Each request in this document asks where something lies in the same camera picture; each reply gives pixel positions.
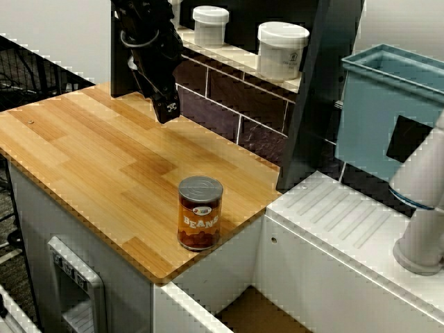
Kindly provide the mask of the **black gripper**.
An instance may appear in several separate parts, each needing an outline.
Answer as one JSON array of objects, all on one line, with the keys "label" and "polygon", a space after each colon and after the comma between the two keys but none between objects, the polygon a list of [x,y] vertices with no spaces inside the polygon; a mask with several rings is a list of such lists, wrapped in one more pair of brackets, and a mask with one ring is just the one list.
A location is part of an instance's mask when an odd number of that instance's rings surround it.
[{"label": "black gripper", "polygon": [[128,35],[142,81],[150,87],[157,120],[166,123],[180,116],[180,98],[175,91],[175,68],[182,62],[183,44],[173,24]]}]

